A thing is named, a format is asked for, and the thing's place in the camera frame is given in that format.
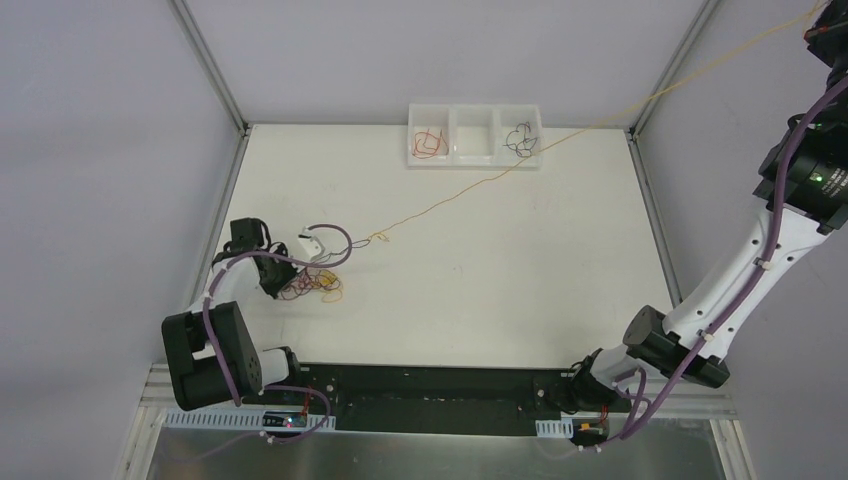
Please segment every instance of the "plastic compartment tray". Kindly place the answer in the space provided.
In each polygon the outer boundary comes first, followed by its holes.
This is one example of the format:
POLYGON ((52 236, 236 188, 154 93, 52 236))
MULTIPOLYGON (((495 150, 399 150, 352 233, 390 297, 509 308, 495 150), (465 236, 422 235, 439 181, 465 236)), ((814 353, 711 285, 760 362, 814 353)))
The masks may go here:
POLYGON ((409 105, 410 167, 532 170, 543 145, 536 105, 409 105))

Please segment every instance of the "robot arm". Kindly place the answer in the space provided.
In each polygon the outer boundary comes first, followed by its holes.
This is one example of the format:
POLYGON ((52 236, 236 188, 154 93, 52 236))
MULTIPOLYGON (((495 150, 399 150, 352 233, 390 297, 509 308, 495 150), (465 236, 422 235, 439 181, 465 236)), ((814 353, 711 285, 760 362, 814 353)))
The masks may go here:
MULTIPOLYGON (((232 240, 213 260, 210 279, 220 278, 214 296, 203 295, 186 312, 162 322, 174 396, 183 410, 233 398, 204 325, 203 309, 207 300, 217 348, 225 358, 239 397, 257 394, 264 385, 281 382, 290 372, 296 371, 297 358, 289 348, 256 351, 239 305, 245 305, 248 297, 259 288, 276 297, 297 276, 298 268, 291 262, 264 255, 231 264, 230 259, 245 253, 271 253, 272 244, 267 226, 259 219, 234 220, 230 230, 232 240), (225 269, 226 275, 219 275, 225 269)), ((298 241, 309 257, 308 262, 323 255, 323 245, 308 229, 298 236, 298 241)), ((285 244, 278 245, 273 254, 287 257, 289 252, 285 244)))
POLYGON ((643 425, 681 378, 712 388, 729 377, 730 343, 777 281, 848 219, 848 1, 831 2, 809 30, 809 50, 832 67, 827 92, 789 130, 760 167, 762 199, 745 235, 695 291, 669 314, 650 306, 632 320, 622 345, 581 362, 566 389, 573 409, 619 398, 622 379, 650 365, 669 378, 643 425))

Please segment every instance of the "black wire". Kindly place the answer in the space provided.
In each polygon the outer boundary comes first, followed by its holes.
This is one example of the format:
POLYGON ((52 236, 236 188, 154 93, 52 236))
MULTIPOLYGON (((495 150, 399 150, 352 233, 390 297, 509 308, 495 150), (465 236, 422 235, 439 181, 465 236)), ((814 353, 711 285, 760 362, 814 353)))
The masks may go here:
POLYGON ((517 155, 519 158, 525 158, 533 155, 533 148, 536 147, 536 143, 538 143, 539 137, 528 137, 530 131, 530 122, 519 123, 515 126, 515 129, 513 131, 507 134, 506 139, 504 140, 506 142, 504 143, 504 147, 515 152, 515 155, 517 155), (521 133, 518 131, 520 127, 524 127, 524 139, 517 143, 509 143, 509 137, 513 133, 521 133))

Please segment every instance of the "purple cable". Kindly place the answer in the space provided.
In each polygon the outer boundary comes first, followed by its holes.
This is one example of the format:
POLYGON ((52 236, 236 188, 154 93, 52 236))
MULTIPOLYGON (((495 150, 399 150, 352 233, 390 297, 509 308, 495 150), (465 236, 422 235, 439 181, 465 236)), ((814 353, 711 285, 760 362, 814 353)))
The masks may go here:
MULTIPOLYGON (((326 395, 324 395, 323 393, 321 393, 318 390, 315 390, 315 389, 312 389, 312 388, 304 388, 304 387, 289 387, 287 385, 268 385, 267 387, 265 387, 265 390, 280 390, 280 391, 308 393, 310 395, 315 395, 316 397, 320 398, 322 402, 324 402, 324 407, 326 408, 326 413, 324 414, 324 418, 322 418, 321 421, 318 422, 317 425, 310 428, 309 430, 304 430, 303 432, 301 432, 297 436, 289 437, 289 438, 276 438, 276 437, 273 437, 273 436, 269 436, 268 438, 270 438, 271 441, 275 444, 288 444, 288 443, 295 443, 295 442, 300 442, 302 440, 305 440, 306 438, 312 436, 316 431, 320 430, 321 427, 326 425, 328 419, 330 418, 330 411, 331 411, 330 400, 327 398, 326 395)), ((200 460, 203 460, 204 458, 208 458, 208 457, 211 457, 212 455, 223 452, 224 450, 230 448, 231 446, 233 446, 236 443, 244 440, 245 438, 248 438, 248 437, 254 437, 255 438, 256 436, 257 436, 256 432, 243 433, 243 434, 241 434, 237 437, 233 437, 233 438, 227 440, 226 442, 222 443, 221 445, 218 445, 217 447, 211 448, 211 449, 209 449, 209 450, 207 450, 207 451, 205 451, 201 454, 195 455, 194 457, 190 457, 190 458, 175 458, 175 457, 171 457, 170 455, 167 455, 167 454, 165 454, 165 457, 169 461, 175 462, 175 463, 199 462, 200 460)))
MULTIPOLYGON (((780 161, 777 166, 777 176, 775 178, 775 187, 774 187, 774 205, 772 207, 772 221, 769 225, 769 234, 768 239, 766 240, 766 245, 763 248, 763 261, 771 261, 774 256, 774 252, 777 249, 777 241, 778 236, 780 235, 780 223, 783 217, 783 207, 786 203, 786 199, 784 198, 786 192, 786 176, 789 171, 789 161, 792 159, 792 156, 795 154, 795 151, 798 150, 798 147, 801 145, 801 141, 804 139, 804 135, 807 134, 807 129, 809 125, 813 123, 816 116, 822 112, 837 96, 839 96, 843 91, 848 89, 848 76, 840 80, 836 85, 833 86, 830 90, 825 92, 822 97, 810 107, 810 110, 798 121, 798 124, 792 130, 792 133, 789 135, 789 138, 786 141, 786 145, 784 145, 783 150, 780 152, 780 161)), ((751 277, 748 278, 748 281, 745 282, 745 285, 742 286, 742 289, 739 293, 733 298, 733 300, 727 305, 727 307, 721 312, 721 314, 716 318, 713 322, 713 325, 706 329, 705 333, 707 334, 715 334, 722 325, 733 315, 733 312, 739 308, 740 305, 745 301, 746 298, 754 291, 754 288, 759 283, 760 279, 763 277, 765 270, 762 268, 758 268, 751 274, 751 277)), ((692 349, 689 350, 689 354, 680 362, 680 365, 674 370, 674 373, 668 378, 668 382, 665 384, 665 387, 660 391, 657 395, 657 398, 654 399, 653 404, 651 404, 645 413, 639 417, 638 420, 633 424, 633 426, 628 429, 626 432, 621 434, 621 439, 626 440, 633 436, 639 429, 645 426, 651 417, 654 416, 656 411, 660 408, 663 402, 668 398, 671 394, 671 390, 675 385, 683 378, 683 372, 689 367, 689 364, 695 359, 698 355, 698 352, 704 348, 706 345, 706 340, 703 337, 699 338, 695 344, 692 346, 692 349)))
POLYGON ((215 277, 212 279, 212 282, 209 284, 209 294, 203 300, 203 326, 206 329, 206 336, 209 337, 209 343, 212 344, 212 350, 215 351, 215 359, 218 361, 218 366, 221 367, 221 373, 224 375, 224 382, 226 382, 227 389, 230 391, 230 396, 233 397, 233 403, 235 403, 237 407, 241 406, 241 396, 238 393, 238 388, 236 387, 236 382, 235 382, 235 380, 233 380, 233 374, 230 372, 230 369, 227 366, 227 361, 224 359, 224 353, 221 350, 221 344, 220 344, 220 342, 218 342, 218 336, 215 335, 215 330, 212 329, 212 319, 209 316, 209 306, 212 304, 212 296, 215 294, 215 289, 218 288, 218 284, 221 283, 221 279, 224 278, 224 275, 226 275, 227 271, 230 268, 232 268, 232 266, 236 262, 240 262, 241 260, 244 260, 245 258, 269 257, 269 258, 273 258, 275 260, 282 260, 284 262, 289 262, 289 263, 292 263, 294 265, 300 265, 302 267, 313 267, 313 268, 337 267, 337 266, 343 264, 344 262, 346 262, 347 259, 350 258, 350 254, 353 252, 353 248, 351 248, 351 247, 353 247, 353 239, 350 238, 350 234, 348 234, 347 231, 344 228, 342 228, 338 225, 330 224, 330 223, 319 223, 319 224, 316 224, 316 225, 312 225, 311 227, 309 227, 309 230, 314 230, 316 228, 330 228, 330 229, 336 230, 336 231, 340 232, 342 235, 344 235, 345 240, 347 240, 347 249, 345 251, 345 254, 342 256, 342 258, 340 258, 339 260, 337 260, 335 262, 326 263, 326 264, 310 263, 310 262, 304 262, 302 260, 297 260, 297 259, 294 259, 294 258, 286 257, 286 256, 283 256, 283 255, 277 255, 276 253, 266 252, 264 250, 254 250, 252 252, 242 253, 241 255, 239 255, 239 256, 233 258, 232 260, 230 260, 229 262, 227 262, 227 266, 225 268, 222 268, 218 272, 218 274, 215 275, 215 277))

